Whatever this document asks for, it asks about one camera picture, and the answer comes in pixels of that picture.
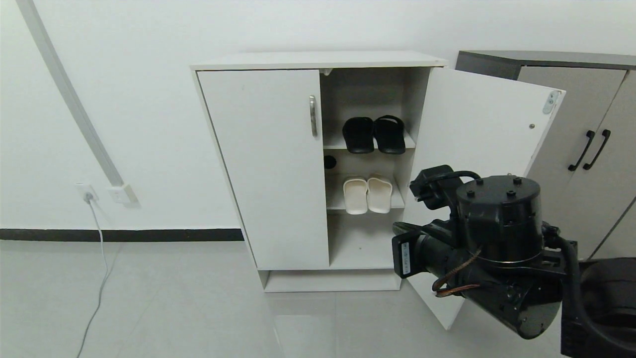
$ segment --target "wall socket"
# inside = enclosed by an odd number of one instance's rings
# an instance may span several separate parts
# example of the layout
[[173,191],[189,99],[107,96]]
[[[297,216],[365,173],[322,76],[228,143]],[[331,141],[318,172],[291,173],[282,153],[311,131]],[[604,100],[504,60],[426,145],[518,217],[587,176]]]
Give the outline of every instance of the wall socket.
[[121,187],[110,187],[106,190],[115,203],[129,204],[137,201],[135,193],[132,192],[132,188],[128,184]]
[[86,183],[75,183],[75,189],[77,189],[79,196],[82,200],[84,200],[87,192],[93,195],[93,200],[97,201],[99,198],[97,197],[97,193],[93,190],[93,187],[90,184]]

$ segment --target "black door handle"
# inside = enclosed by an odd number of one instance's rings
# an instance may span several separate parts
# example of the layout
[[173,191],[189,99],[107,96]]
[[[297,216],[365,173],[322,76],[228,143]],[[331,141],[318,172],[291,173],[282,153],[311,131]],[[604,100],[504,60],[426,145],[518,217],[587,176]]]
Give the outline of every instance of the black door handle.
[[598,156],[600,155],[600,153],[603,151],[603,148],[605,148],[605,145],[607,144],[607,140],[609,139],[610,134],[612,134],[612,132],[609,129],[603,129],[603,131],[600,133],[600,135],[605,137],[605,139],[603,139],[603,144],[600,145],[600,148],[598,149],[597,154],[594,156],[594,159],[592,159],[592,162],[584,164],[583,169],[590,170],[592,166],[594,165],[594,163],[596,163]]
[[588,131],[585,135],[588,137],[588,144],[585,145],[585,149],[583,150],[583,153],[581,153],[581,156],[579,157],[579,160],[576,161],[576,164],[570,164],[569,167],[567,167],[567,170],[569,171],[575,171],[576,168],[579,167],[579,164],[581,163],[581,161],[583,160],[583,157],[585,156],[585,153],[588,152],[588,149],[590,149],[590,144],[592,144],[592,140],[594,139],[594,131]]

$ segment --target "black slipper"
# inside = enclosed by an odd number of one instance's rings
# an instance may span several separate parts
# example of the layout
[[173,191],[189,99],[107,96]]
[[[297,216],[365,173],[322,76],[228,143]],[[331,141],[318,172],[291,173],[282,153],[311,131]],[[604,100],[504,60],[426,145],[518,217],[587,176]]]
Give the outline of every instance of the black slipper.
[[354,117],[342,127],[347,150],[354,154],[373,151],[373,120],[369,117]]
[[378,141],[378,149],[386,154],[402,154],[404,144],[404,122],[392,115],[384,115],[373,123],[373,135]]

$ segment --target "white wall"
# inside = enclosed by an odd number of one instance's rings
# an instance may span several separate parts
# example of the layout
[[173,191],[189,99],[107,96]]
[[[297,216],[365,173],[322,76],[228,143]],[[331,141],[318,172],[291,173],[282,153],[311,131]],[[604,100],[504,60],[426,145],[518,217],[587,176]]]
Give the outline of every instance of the white wall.
[[37,0],[104,146],[140,208],[109,186],[14,0],[3,0],[1,216],[9,228],[238,227],[188,65],[246,50],[460,49],[636,55],[632,1]]

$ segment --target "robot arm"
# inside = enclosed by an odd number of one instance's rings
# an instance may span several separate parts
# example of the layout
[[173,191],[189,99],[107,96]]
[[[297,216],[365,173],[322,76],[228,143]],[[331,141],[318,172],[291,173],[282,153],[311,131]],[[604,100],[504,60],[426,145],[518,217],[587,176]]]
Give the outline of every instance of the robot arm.
[[[463,183],[462,176],[474,180]],[[438,166],[422,170],[410,189],[428,209],[449,207],[450,216],[424,226],[394,223],[394,269],[401,278],[430,272],[438,277],[432,287],[438,297],[470,299],[525,339],[543,333],[564,301],[563,319],[621,354],[636,354],[636,345],[611,336],[586,313],[576,242],[541,220],[535,181]],[[570,351],[562,344],[564,354]]]

